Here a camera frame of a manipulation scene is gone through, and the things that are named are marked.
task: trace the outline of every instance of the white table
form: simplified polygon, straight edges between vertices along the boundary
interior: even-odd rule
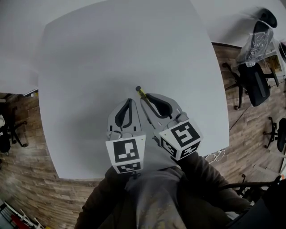
[[[107,117],[135,99],[147,132],[144,171],[174,163],[152,140],[135,91],[175,99],[197,122],[205,156],[229,145],[227,103],[214,49],[190,0],[108,0],[45,28],[39,100],[60,178],[102,178],[111,166]]]

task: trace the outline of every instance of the office chair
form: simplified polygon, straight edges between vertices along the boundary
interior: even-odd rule
[[[237,193],[237,195],[241,195],[242,198],[247,199],[249,202],[258,202],[258,200],[263,196],[263,194],[266,192],[265,190],[263,190],[261,187],[250,187],[249,189],[245,190],[245,188],[247,187],[247,183],[245,181],[246,175],[242,174],[241,175],[243,178],[243,181],[241,184],[245,184],[245,186],[240,186],[240,188],[238,190],[235,190],[235,192]]]
[[[280,152],[282,152],[286,141],[286,119],[282,118],[279,121],[279,129],[277,132],[277,124],[273,122],[271,117],[268,117],[268,119],[271,120],[272,130],[270,133],[263,132],[264,135],[271,135],[269,143],[265,146],[265,148],[268,148],[270,144],[274,142],[274,140],[277,140],[277,148]]]
[[[17,107],[14,107],[12,109],[11,119],[8,120],[8,119],[4,118],[5,119],[5,125],[0,127],[0,151],[2,153],[5,153],[6,155],[8,155],[8,152],[11,148],[10,140],[9,140],[10,138],[12,140],[12,144],[15,144],[16,142],[18,142],[21,147],[27,147],[28,146],[27,144],[21,143],[18,135],[15,132],[15,130],[18,129],[20,126],[27,124],[27,122],[24,121],[22,123],[15,125],[15,111],[16,110],[17,110]]]
[[[279,86],[275,71],[271,69],[270,74],[264,74],[260,65],[256,63],[256,61],[263,59],[267,46],[273,37],[272,29],[265,22],[270,23],[272,26],[277,26],[275,16],[265,9],[263,14],[266,15],[267,13],[268,16],[261,16],[260,18],[260,20],[263,18],[267,18],[267,20],[264,20],[264,22],[258,21],[255,24],[250,44],[247,44],[236,58],[240,76],[232,71],[228,63],[223,63],[223,67],[232,73],[236,82],[225,90],[239,87],[239,105],[234,107],[236,110],[241,108],[243,89],[246,89],[251,104],[258,106],[270,96],[270,89],[266,79],[274,79],[276,86]]]

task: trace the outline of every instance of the cable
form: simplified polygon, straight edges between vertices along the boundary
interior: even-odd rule
[[[223,152],[222,157],[221,157],[220,159],[217,159],[222,152]],[[209,164],[213,163],[214,161],[220,161],[220,160],[223,158],[223,156],[225,155],[225,150],[224,150],[224,149],[223,149],[223,150],[219,150],[219,151],[218,151],[218,155],[216,155],[215,153],[211,153],[211,154],[209,154],[209,155],[207,155],[207,156],[205,157],[205,160],[206,160],[206,158],[207,158],[208,156],[210,156],[210,155],[213,155],[213,156],[214,156],[214,160],[211,161],[211,162],[209,162]]]
[[[238,120],[244,115],[244,113],[247,111],[247,109],[248,108],[246,108],[246,110],[241,114],[241,116],[236,120],[236,122],[232,125],[232,127],[229,129],[229,132],[231,131],[231,129],[235,126],[235,124],[238,122]]]

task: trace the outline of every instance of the wooden floor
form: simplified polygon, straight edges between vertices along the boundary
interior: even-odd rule
[[[233,63],[239,49],[214,46],[221,67],[225,87],[234,83],[232,75],[222,67],[223,62]],[[226,92],[230,127],[241,116],[230,131],[230,146],[221,161],[213,165],[229,182],[242,180],[242,173],[249,181],[270,181],[274,177],[255,171],[258,164],[278,172],[282,160],[271,157],[264,145],[268,142],[263,131],[271,129],[268,117],[276,122],[286,116],[285,83],[271,88],[269,99],[258,107],[250,106],[244,95],[241,110],[233,109],[238,103],[238,89]],[[19,129],[23,143],[21,148],[12,145],[10,156],[0,154],[0,199],[6,200],[15,209],[23,209],[30,218],[36,217],[43,225],[54,229],[73,228],[82,205],[98,184],[98,180],[59,179],[51,161],[42,129],[39,101],[37,97],[10,96],[8,107],[18,107],[17,122],[27,121]],[[276,145],[270,148],[277,151]]]

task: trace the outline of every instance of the black office chair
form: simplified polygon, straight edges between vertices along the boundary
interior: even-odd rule
[[[21,147],[27,147],[27,144],[22,144],[18,135],[16,134],[15,130],[19,128],[22,125],[26,125],[27,122],[24,121],[22,123],[19,123],[15,125],[15,111],[17,110],[17,107],[14,107],[12,110],[12,115],[10,116],[10,119],[7,119],[4,115],[5,125],[0,127],[0,152],[5,153],[8,155],[9,150],[11,148],[10,145],[10,138],[12,140],[12,144],[15,144],[18,142]]]
[[[270,133],[263,132],[264,135],[271,135],[269,143],[265,146],[265,148],[268,148],[270,144],[274,142],[274,140],[277,140],[277,148],[280,152],[282,152],[286,141],[286,119],[282,118],[280,120],[279,129],[277,132],[277,124],[273,122],[271,117],[269,117],[269,120],[271,120],[272,131]]]
[[[276,21],[276,18],[273,17],[274,15],[270,12],[270,14],[264,18],[268,18],[268,20],[265,20],[266,22],[269,22],[269,18],[271,18],[271,25],[277,26],[277,24],[273,22]],[[266,79],[273,78],[276,82],[276,86],[279,86],[275,71],[272,69],[271,74],[264,74],[258,63],[255,63],[255,65],[251,67],[247,66],[246,63],[254,62],[257,59],[257,56],[260,56],[260,58],[264,56],[266,47],[269,45],[273,37],[273,32],[270,27],[261,21],[258,21],[255,24],[253,34],[254,35],[252,36],[249,49],[246,51],[246,53],[239,55],[237,58],[240,76],[232,71],[231,66],[228,63],[223,63],[223,67],[228,68],[228,70],[233,74],[236,82],[234,85],[227,87],[225,90],[227,91],[234,87],[239,87],[239,105],[234,107],[236,110],[241,108],[243,88],[246,89],[251,104],[253,106],[258,106],[270,96],[270,89]]]

